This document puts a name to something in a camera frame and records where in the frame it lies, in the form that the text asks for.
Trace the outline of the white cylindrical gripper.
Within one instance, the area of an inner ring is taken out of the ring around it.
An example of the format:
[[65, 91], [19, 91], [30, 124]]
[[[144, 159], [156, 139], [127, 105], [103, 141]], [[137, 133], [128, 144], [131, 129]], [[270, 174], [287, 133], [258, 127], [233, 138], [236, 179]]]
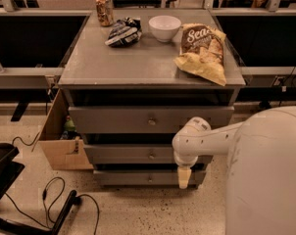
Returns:
[[188, 182], [191, 176], [191, 167], [193, 167], [197, 161], [196, 156], [184, 156], [178, 153], [173, 154], [174, 161], [178, 165], [177, 175], [178, 175], [178, 185], [180, 189], [186, 189], [188, 187]]

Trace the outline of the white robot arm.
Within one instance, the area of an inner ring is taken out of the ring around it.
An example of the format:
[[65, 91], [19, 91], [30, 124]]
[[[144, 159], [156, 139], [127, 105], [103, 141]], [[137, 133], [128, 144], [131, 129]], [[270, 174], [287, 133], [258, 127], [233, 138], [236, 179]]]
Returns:
[[225, 235], [296, 235], [296, 106], [217, 129], [192, 118], [173, 138], [179, 187], [200, 156], [223, 154]]

